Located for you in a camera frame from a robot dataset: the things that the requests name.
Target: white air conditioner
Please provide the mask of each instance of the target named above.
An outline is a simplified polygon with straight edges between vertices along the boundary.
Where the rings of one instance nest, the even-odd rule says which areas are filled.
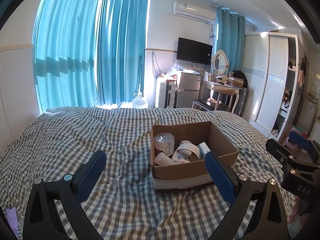
[[[174,2],[172,7],[172,14],[188,17],[196,21],[205,23],[214,23],[216,20],[216,13],[182,2]]]

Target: black chair seat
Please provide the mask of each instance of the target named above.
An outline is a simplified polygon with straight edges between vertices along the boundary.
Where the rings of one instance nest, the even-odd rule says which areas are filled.
[[[202,99],[193,99],[193,101],[201,106],[202,108],[204,108],[207,111],[214,111],[214,108],[216,107],[215,103],[210,103],[208,102],[207,98],[202,98]],[[218,110],[219,111],[229,111],[229,106],[227,106],[226,104],[222,103],[218,106]]]

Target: metal screw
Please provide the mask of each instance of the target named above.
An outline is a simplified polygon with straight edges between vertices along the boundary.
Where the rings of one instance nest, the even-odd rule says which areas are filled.
[[[242,180],[242,181],[246,181],[248,179],[248,177],[246,175],[241,174],[239,176],[239,179]]]
[[[38,184],[40,184],[40,183],[41,183],[41,181],[42,181],[42,179],[41,179],[41,178],[36,179],[36,180],[35,180],[35,184],[36,184],[36,185],[38,185]]]
[[[270,180],[269,180],[269,182],[270,182],[270,184],[272,184],[272,185],[277,184],[277,182],[276,182],[276,180],[275,180],[275,179],[270,179]]]
[[[64,180],[71,180],[72,179],[72,175],[71,174],[67,174],[66,176],[63,177]]]

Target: mirror frame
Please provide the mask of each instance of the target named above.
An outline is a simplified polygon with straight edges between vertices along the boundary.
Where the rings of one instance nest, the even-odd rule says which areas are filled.
[[[225,69],[224,69],[224,71],[223,71],[222,73],[219,72],[219,68],[217,69],[218,75],[220,76],[220,75],[223,75],[223,74],[226,72],[226,70],[228,69],[228,59],[227,59],[227,56],[226,56],[226,54],[224,53],[223,50],[218,50],[218,51],[216,52],[216,54],[214,55],[214,57],[212,58],[213,69],[216,69],[216,67],[215,67],[215,61],[216,61],[216,59],[217,59],[217,57],[218,57],[219,54],[222,54],[222,55],[224,56],[225,61],[226,61],[226,67],[225,67]]]

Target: sliding door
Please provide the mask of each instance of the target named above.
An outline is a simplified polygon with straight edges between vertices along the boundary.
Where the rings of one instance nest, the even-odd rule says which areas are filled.
[[[242,72],[248,80],[248,95],[244,114],[255,121],[267,79],[269,36],[246,35]]]
[[[288,38],[270,35],[268,79],[257,123],[271,132],[279,113],[288,71]]]

